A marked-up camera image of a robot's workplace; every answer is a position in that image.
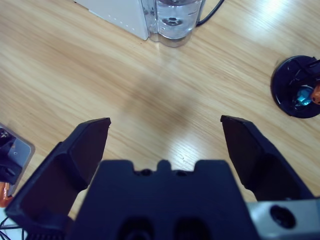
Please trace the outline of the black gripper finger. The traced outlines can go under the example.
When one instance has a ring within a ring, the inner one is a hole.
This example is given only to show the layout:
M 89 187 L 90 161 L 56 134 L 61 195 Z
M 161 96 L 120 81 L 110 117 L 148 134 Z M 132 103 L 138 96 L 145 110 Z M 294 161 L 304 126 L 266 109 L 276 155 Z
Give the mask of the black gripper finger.
M 314 195 L 256 125 L 239 117 L 220 118 L 230 160 L 242 185 L 257 201 L 308 200 Z
M 59 142 L 5 208 L 29 240 L 64 240 L 74 220 L 69 212 L 102 160 L 110 118 L 80 123 Z

